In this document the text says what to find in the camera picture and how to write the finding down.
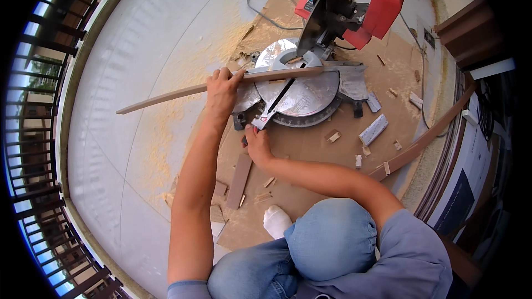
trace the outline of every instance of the white sock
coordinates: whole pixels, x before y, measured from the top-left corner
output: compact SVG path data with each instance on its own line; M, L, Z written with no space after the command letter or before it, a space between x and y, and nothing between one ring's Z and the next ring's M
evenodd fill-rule
M264 211L264 228L274 239L283 238L285 230L292 226L290 216L276 205Z

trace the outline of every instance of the saw turntable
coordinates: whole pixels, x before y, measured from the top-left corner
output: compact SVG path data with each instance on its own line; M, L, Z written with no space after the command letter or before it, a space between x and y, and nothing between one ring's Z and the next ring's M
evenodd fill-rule
M261 111L251 123L259 130L273 121L289 127L309 127L327 120L342 101L362 117L368 100L363 63L332 61L340 38L362 49L372 36L383 38L401 11L403 0L299 0L295 13L307 19L299 38L283 38L266 47L248 73L324 66L317 77L243 84L233 110L236 130L246 123L245 111Z

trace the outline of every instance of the balcony railing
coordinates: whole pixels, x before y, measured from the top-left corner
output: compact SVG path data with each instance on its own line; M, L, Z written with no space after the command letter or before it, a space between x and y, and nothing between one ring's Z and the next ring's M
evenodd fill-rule
M65 72L101 0L37 0L7 77L3 160L21 234L62 298L128 297L65 214L55 168L55 122Z

